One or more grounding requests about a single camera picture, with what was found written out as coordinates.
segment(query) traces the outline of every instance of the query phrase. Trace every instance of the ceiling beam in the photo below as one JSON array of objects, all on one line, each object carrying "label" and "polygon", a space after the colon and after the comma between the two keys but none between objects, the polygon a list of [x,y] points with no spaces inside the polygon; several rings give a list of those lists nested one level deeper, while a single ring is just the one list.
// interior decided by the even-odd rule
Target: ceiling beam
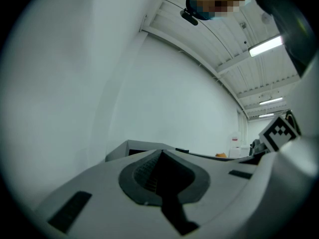
[{"label": "ceiling beam", "polygon": [[285,105],[285,104],[286,104],[285,100],[282,100],[282,101],[279,101],[279,102],[274,102],[274,103],[268,103],[268,104],[262,105],[262,106],[260,104],[254,104],[254,105],[245,106],[245,110],[248,111],[248,110],[253,110],[253,109],[256,109],[256,108],[263,108],[263,107],[265,107],[265,109],[266,109],[268,106]]},{"label": "ceiling beam", "polygon": [[245,61],[247,59],[251,59],[249,51],[245,51],[244,53],[234,57],[233,59],[228,60],[226,63],[217,67],[216,71],[219,74],[225,74],[228,71],[236,68],[239,64],[241,64],[243,61]]},{"label": "ceiling beam", "polygon": [[267,85],[267,86],[264,86],[264,87],[261,87],[261,88],[257,88],[257,89],[254,89],[254,90],[250,90],[250,91],[246,91],[244,93],[240,93],[237,95],[237,98],[238,99],[242,99],[242,98],[247,98],[247,97],[250,97],[250,96],[253,96],[253,95],[260,95],[262,93],[265,93],[265,92],[268,92],[268,91],[271,91],[271,90],[275,90],[275,89],[278,89],[280,87],[283,87],[283,86],[286,86],[286,85],[290,85],[290,84],[293,84],[293,83],[296,83],[300,80],[299,76],[292,76],[290,78],[287,78],[283,81],[280,81],[280,82],[275,82],[273,83],[272,85]]},{"label": "ceiling beam", "polygon": [[175,1],[175,0],[164,0],[163,2],[169,2],[177,7],[179,7],[180,9],[184,10],[185,5],[180,4],[179,2]]},{"label": "ceiling beam", "polygon": [[253,119],[248,119],[247,122],[254,122],[254,121],[261,121],[261,120],[272,120],[274,117],[275,116],[273,116],[273,117],[264,117],[264,118],[253,118]]},{"label": "ceiling beam", "polygon": [[146,17],[145,22],[144,22],[145,27],[148,27],[153,22],[156,14],[157,14],[157,11],[159,10],[163,1],[164,0],[153,0],[152,1],[149,9],[147,11],[147,14],[146,14],[147,17]]},{"label": "ceiling beam", "polygon": [[262,110],[262,111],[256,111],[256,112],[252,112],[252,113],[248,113],[249,117],[255,117],[255,116],[259,116],[259,115],[264,115],[266,114],[273,114],[273,113],[276,113],[276,112],[279,112],[279,111],[285,111],[285,110],[288,110],[289,107],[287,105],[285,106],[279,106],[279,107],[275,107],[275,108],[272,108],[272,109],[267,109],[267,110]]},{"label": "ceiling beam", "polygon": [[[168,20],[174,22],[175,25],[183,26],[185,19],[183,19],[182,17],[176,17],[173,14],[174,13],[173,9],[169,12],[162,10],[162,9],[159,9],[158,15],[164,17],[165,19],[168,19]],[[208,37],[205,37],[204,33],[207,33],[206,31],[208,31],[205,27],[203,27],[203,26],[194,27],[191,24],[187,24],[187,25],[181,27],[178,31],[179,31],[179,34],[181,34],[181,35],[185,35],[185,36],[188,35],[188,38],[191,40],[190,41],[191,44],[193,44],[193,45],[197,44],[197,46],[202,45],[203,47],[206,47],[206,51],[210,51],[210,52],[214,53],[219,59],[222,59],[222,57],[223,57],[222,54],[219,53],[219,51],[213,45],[213,42],[209,41]]]},{"label": "ceiling beam", "polygon": [[243,104],[240,102],[240,100],[237,98],[235,92],[231,89],[231,87],[225,82],[225,80],[220,77],[220,75],[216,72],[216,70],[209,64],[207,63],[201,56],[199,56],[195,51],[193,51],[191,48],[189,48],[187,45],[183,44],[182,42],[176,40],[175,38],[171,37],[170,35],[155,29],[153,27],[144,27],[143,28],[144,31],[157,35],[160,38],[172,43],[173,45],[179,47],[180,49],[184,50],[186,53],[188,53],[191,57],[193,57],[194,59],[196,59],[197,61],[199,61],[204,67],[206,67],[213,75],[215,75],[218,80],[228,89],[228,91],[230,92],[230,94],[234,97],[234,99],[237,101],[237,103],[239,104],[239,106],[241,107],[241,109],[243,110],[243,112],[245,113],[246,117],[249,118],[249,116],[247,115]]}]

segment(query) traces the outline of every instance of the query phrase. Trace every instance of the black strip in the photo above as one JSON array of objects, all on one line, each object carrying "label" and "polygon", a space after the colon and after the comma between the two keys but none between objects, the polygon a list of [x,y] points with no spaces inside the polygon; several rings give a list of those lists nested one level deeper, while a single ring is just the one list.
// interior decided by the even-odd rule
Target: black strip
[{"label": "black strip", "polygon": [[236,160],[238,158],[222,158],[222,157],[214,157],[214,156],[203,156],[203,155],[200,155],[200,154],[195,154],[195,153],[189,153],[190,155],[194,155],[194,156],[197,156],[197,157],[202,157],[202,158],[207,158],[207,159],[213,159],[213,160],[218,160],[218,161],[232,161],[232,160]]},{"label": "black strip", "polygon": [[248,157],[244,157],[242,159],[240,159],[241,164],[251,164],[251,165],[258,165],[259,161],[261,160],[261,158],[266,154],[266,151],[263,150],[259,153],[256,153],[252,156],[248,156]]},{"label": "black strip", "polygon": [[245,179],[248,179],[248,180],[253,176],[253,174],[251,174],[251,173],[245,173],[245,172],[241,172],[241,171],[237,171],[237,170],[231,170],[229,172],[229,174],[235,175],[235,176],[238,176],[238,177],[241,177],[241,178],[245,178]]},{"label": "black strip", "polygon": [[145,151],[147,151],[147,150],[130,149],[129,156],[132,156],[132,155],[138,154],[138,153],[142,153],[142,152],[145,152]]},{"label": "black strip", "polygon": [[177,150],[177,151],[179,151],[179,152],[183,152],[183,153],[189,154],[189,150],[188,150],[188,149],[175,148],[175,150]]},{"label": "black strip", "polygon": [[176,195],[163,196],[162,199],[161,212],[182,236],[199,228],[195,222],[188,221],[183,206]]},{"label": "black strip", "polygon": [[78,217],[84,206],[87,204],[92,194],[77,192],[49,221],[48,223],[66,233],[72,223]]}]

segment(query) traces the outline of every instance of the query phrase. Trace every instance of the gray plastic part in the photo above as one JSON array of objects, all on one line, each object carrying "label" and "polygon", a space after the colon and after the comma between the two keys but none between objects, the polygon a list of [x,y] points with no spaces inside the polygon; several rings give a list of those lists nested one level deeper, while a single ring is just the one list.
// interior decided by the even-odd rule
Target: gray plastic part
[{"label": "gray plastic part", "polygon": [[[122,191],[118,182],[120,173],[126,166],[153,152],[138,153],[86,170],[54,191],[41,203],[37,214],[47,220],[75,192],[85,191],[91,193],[92,198],[70,228],[68,235],[71,237],[80,239],[180,238],[181,235],[163,215],[160,207],[136,204]],[[187,219],[200,226],[199,229],[185,237],[199,233],[201,226],[222,213],[247,186],[248,182],[254,180],[254,175],[247,180],[229,175],[229,171],[254,173],[256,168],[259,168],[255,165],[204,159],[175,150],[170,150],[170,152],[201,167],[211,178],[210,187],[198,202],[183,205]],[[259,183],[258,187],[265,188],[266,184]]]},{"label": "gray plastic part", "polygon": [[[145,202],[147,202],[148,205],[161,206],[162,197],[160,197],[156,192],[152,192],[142,187],[136,180],[136,172],[138,169],[144,165],[147,165],[148,162],[152,162],[154,159],[158,160],[161,155],[167,155],[167,157],[173,160],[173,162],[176,162],[178,166],[183,167],[183,170],[187,169],[193,175],[192,183],[178,193],[177,197],[179,203],[186,204],[197,202],[209,187],[210,179],[208,173],[201,167],[194,165],[193,163],[188,162],[185,159],[170,153],[169,151],[162,152],[161,150],[157,150],[153,154],[148,155],[147,157],[125,167],[119,177],[119,184],[122,190],[137,204],[143,205]],[[181,172],[181,177],[186,179],[186,172]]]},{"label": "gray plastic part", "polygon": [[228,175],[234,180],[241,180],[238,183],[245,182],[244,185],[239,186],[230,181],[225,182],[226,180],[223,180],[221,182],[222,187],[218,186],[218,180],[212,181],[209,190],[213,191],[214,188],[218,188],[221,189],[222,192],[215,190],[213,192],[217,194],[217,196],[214,196],[213,199],[205,199],[204,196],[200,202],[189,208],[189,212],[187,213],[191,214],[196,210],[197,205],[202,204],[206,206],[207,212],[202,214],[201,217],[198,217],[199,219],[203,219],[202,221],[205,222],[205,224],[201,226],[197,233],[189,235],[187,238],[211,239],[214,237],[227,239],[233,236],[235,237],[236,232],[255,212],[262,200],[276,155],[276,153],[264,155],[250,180]]},{"label": "gray plastic part", "polygon": [[130,149],[149,151],[149,150],[157,150],[157,149],[175,149],[175,148],[164,143],[127,140],[123,142],[121,145],[119,145],[116,149],[111,151],[105,157],[105,162],[129,156]]},{"label": "gray plastic part", "polygon": [[303,136],[319,136],[319,50],[302,80],[285,98]]},{"label": "gray plastic part", "polygon": [[318,149],[318,138],[301,137],[288,142],[278,153],[264,155],[234,201],[188,238],[273,236],[296,213],[316,182]]}]

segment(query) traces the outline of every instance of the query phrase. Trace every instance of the fluorescent light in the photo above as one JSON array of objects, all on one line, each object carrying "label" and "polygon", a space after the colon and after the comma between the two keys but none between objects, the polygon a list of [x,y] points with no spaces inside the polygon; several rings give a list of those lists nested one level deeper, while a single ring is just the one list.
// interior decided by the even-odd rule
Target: fluorescent light
[{"label": "fluorescent light", "polygon": [[265,114],[265,115],[260,115],[259,117],[260,118],[263,118],[263,117],[270,117],[270,116],[273,116],[274,114]]},{"label": "fluorescent light", "polygon": [[266,42],[263,42],[261,44],[258,44],[256,47],[252,47],[249,49],[249,53],[252,57],[260,54],[260,53],[263,53],[267,50],[270,50],[270,49],[273,49],[279,45],[282,45],[284,42],[283,42],[283,39],[281,36],[277,36],[275,38],[272,38]]},{"label": "fluorescent light", "polygon": [[264,101],[264,102],[261,102],[259,103],[260,105],[265,105],[265,104],[269,104],[269,103],[273,103],[273,102],[276,102],[276,101],[280,101],[282,100],[283,98],[276,98],[276,99],[272,99],[272,100],[268,100],[268,101]]}]

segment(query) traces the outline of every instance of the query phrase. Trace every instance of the white wall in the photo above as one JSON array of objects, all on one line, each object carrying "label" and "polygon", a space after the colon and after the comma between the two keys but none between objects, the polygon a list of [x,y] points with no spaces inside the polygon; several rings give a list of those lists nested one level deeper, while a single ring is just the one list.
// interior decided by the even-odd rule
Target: white wall
[{"label": "white wall", "polygon": [[272,119],[261,119],[248,122],[248,145],[259,139],[259,133],[265,129]]},{"label": "white wall", "polygon": [[228,154],[237,104],[192,59],[148,36],[123,83],[108,153],[127,139]]},{"label": "white wall", "polygon": [[97,124],[115,102],[103,102],[117,98],[114,71],[149,2],[34,0],[15,26],[0,64],[1,164],[29,207],[105,157]]}]

